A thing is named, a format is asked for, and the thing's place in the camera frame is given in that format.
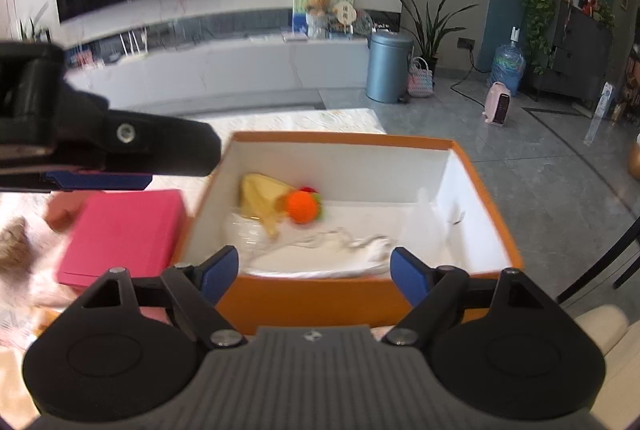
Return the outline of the yellow cloth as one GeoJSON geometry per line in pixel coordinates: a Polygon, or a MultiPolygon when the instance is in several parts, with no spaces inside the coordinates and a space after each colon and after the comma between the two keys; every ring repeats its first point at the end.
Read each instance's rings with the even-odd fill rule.
{"type": "Polygon", "coordinates": [[[240,182],[240,214],[257,220],[274,241],[279,236],[279,224],[286,217],[286,197],[293,191],[294,187],[280,180],[246,173],[240,182]]]}

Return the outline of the grey beige drawstring cloth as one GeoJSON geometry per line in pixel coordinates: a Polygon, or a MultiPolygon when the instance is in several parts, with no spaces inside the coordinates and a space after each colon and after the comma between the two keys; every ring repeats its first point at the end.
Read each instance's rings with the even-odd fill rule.
{"type": "Polygon", "coordinates": [[[243,265],[243,273],[290,280],[382,275],[390,269],[391,252],[392,240],[387,236],[358,239],[344,229],[329,230],[264,250],[243,265]]]}

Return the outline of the brown fluffy towel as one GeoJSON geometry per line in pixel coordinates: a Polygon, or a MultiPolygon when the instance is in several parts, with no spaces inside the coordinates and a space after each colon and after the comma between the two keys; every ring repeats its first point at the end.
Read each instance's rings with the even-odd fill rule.
{"type": "Polygon", "coordinates": [[[24,217],[17,217],[1,230],[0,269],[2,272],[26,270],[30,262],[32,251],[26,233],[26,220],[24,217]]]}

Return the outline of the orange crochet carrot toy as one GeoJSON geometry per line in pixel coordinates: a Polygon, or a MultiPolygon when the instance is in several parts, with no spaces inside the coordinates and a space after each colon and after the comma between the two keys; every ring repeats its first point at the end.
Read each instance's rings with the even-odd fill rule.
{"type": "Polygon", "coordinates": [[[312,187],[302,187],[291,192],[285,200],[285,213],[296,224],[310,224],[322,214],[321,197],[312,187]]]}

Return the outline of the red-brown sponge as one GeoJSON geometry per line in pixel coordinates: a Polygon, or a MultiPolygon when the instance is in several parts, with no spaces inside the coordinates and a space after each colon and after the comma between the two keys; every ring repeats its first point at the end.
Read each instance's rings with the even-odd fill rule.
{"type": "Polygon", "coordinates": [[[56,233],[68,230],[77,219],[85,202],[96,191],[58,192],[53,194],[48,202],[43,220],[56,233]]]}

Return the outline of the pink Wonderlab box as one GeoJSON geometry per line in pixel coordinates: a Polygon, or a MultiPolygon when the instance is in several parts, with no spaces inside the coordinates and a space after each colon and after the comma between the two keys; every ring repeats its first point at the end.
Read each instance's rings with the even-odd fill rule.
{"type": "Polygon", "coordinates": [[[178,190],[98,192],[86,199],[58,265],[58,283],[84,289],[112,268],[134,277],[167,268],[186,221],[178,190]]]}

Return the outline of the orange cardboard box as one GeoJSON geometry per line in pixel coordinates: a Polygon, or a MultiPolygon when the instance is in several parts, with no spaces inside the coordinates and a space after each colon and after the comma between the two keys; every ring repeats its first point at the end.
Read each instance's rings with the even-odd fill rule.
{"type": "MultiPolygon", "coordinates": [[[[246,173],[312,187],[321,197],[317,232],[384,235],[427,265],[496,277],[523,260],[506,223],[457,142],[345,132],[238,132],[208,180],[176,258],[199,265],[218,249],[228,213],[240,213],[246,173]]],[[[246,335],[262,326],[390,326],[409,303],[382,275],[352,279],[264,279],[243,273],[217,303],[246,335]]]]}

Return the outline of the white wifi router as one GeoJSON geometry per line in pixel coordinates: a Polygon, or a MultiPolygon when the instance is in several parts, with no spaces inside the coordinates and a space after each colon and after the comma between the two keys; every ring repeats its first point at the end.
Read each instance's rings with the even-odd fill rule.
{"type": "Polygon", "coordinates": [[[149,53],[148,29],[146,27],[135,28],[118,35],[122,46],[122,62],[129,62],[144,58],[149,53]]]}

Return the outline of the pink small heater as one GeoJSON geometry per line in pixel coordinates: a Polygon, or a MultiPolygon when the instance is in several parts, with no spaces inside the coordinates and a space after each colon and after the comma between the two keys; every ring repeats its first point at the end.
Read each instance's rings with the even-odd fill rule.
{"type": "Polygon", "coordinates": [[[483,115],[486,123],[502,126],[508,117],[510,105],[510,90],[503,83],[493,83],[489,87],[484,106],[483,115]]]}

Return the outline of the pastel woven basket bag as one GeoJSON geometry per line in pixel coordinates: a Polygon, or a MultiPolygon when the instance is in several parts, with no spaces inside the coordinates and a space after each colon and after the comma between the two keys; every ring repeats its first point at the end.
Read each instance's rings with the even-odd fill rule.
{"type": "Polygon", "coordinates": [[[433,95],[433,73],[422,57],[411,59],[408,74],[408,94],[411,98],[428,98],[433,95]]]}

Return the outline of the white marble TV cabinet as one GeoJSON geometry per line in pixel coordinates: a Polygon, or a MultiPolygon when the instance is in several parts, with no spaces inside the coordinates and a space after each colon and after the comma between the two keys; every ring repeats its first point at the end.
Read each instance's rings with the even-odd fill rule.
{"type": "Polygon", "coordinates": [[[266,94],[366,86],[364,39],[289,40],[280,36],[204,42],[70,70],[76,89],[107,98],[115,109],[209,109],[217,99],[246,104],[266,94]]]}

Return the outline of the blue water jug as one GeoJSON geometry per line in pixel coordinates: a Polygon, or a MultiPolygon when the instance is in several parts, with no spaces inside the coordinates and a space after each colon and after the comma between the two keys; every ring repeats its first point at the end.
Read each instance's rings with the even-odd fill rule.
{"type": "Polygon", "coordinates": [[[503,84],[510,91],[511,96],[518,93],[526,66],[518,39],[520,39],[520,29],[514,26],[511,30],[510,42],[496,49],[489,73],[489,83],[503,84]]]}

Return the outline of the potted long-leaf plant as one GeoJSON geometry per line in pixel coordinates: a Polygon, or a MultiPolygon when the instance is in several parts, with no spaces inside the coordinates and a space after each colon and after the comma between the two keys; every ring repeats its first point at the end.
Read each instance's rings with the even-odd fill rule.
{"type": "Polygon", "coordinates": [[[464,26],[450,26],[449,22],[459,14],[473,10],[477,4],[446,11],[445,6],[448,0],[440,0],[435,11],[432,11],[428,1],[423,9],[418,6],[416,0],[398,1],[401,11],[408,14],[410,22],[409,26],[402,26],[401,31],[412,37],[418,57],[423,59],[425,66],[435,74],[439,47],[444,38],[450,34],[465,31],[464,26]]]}

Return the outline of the teddy bear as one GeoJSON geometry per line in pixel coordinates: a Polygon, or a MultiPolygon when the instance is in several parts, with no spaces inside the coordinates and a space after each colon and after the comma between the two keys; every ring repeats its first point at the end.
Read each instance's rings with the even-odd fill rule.
{"type": "Polygon", "coordinates": [[[306,24],[309,38],[326,38],[326,32],[329,27],[330,5],[331,0],[307,0],[306,24]]]}

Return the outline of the dark cabinet with plants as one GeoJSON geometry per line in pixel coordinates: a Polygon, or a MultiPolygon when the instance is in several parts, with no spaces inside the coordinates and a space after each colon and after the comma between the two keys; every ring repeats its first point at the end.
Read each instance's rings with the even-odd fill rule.
{"type": "Polygon", "coordinates": [[[524,90],[592,108],[605,84],[614,16],[600,0],[524,0],[524,90]]]}

